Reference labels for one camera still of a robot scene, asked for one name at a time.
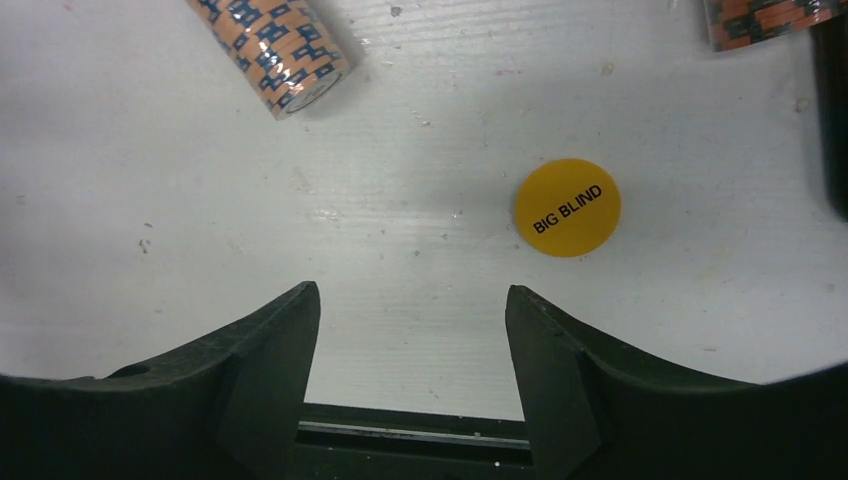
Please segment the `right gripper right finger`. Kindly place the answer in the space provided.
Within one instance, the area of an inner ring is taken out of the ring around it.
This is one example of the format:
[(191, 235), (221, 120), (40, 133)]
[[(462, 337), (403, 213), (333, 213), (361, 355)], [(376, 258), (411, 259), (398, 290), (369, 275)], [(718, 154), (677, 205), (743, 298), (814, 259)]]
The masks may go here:
[(843, 479), (847, 368), (768, 384), (649, 354), (514, 285), (505, 324), (540, 479)]

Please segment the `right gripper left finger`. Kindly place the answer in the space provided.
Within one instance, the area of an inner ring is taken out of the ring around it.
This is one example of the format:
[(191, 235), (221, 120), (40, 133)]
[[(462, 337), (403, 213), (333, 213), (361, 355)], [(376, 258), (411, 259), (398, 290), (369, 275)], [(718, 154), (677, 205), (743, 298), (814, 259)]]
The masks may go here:
[(104, 378), (1, 379), (5, 479), (284, 479), (321, 316), (307, 281)]

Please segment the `yellow big blind button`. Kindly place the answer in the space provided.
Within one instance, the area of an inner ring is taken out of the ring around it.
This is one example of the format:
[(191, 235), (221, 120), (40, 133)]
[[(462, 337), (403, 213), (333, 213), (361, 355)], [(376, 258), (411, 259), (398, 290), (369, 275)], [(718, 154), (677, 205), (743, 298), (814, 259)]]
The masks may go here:
[(571, 258), (603, 245), (617, 229), (621, 212), (618, 185), (604, 168), (565, 158), (527, 176), (514, 197), (513, 223), (535, 250)]

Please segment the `pink chip stack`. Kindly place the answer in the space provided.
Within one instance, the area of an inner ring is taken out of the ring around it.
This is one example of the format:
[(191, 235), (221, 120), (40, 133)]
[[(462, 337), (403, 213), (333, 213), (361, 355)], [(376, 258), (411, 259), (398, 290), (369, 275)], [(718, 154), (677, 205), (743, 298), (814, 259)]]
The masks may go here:
[(342, 47), (305, 1), (187, 4), (277, 120), (312, 105), (350, 70)]

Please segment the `red brown chip stack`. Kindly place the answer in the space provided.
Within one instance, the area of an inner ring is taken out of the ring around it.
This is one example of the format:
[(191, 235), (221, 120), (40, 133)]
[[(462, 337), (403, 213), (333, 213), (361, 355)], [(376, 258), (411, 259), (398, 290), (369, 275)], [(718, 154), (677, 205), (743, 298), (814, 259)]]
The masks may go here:
[(847, 0), (706, 0), (715, 52), (761, 43), (847, 14)]

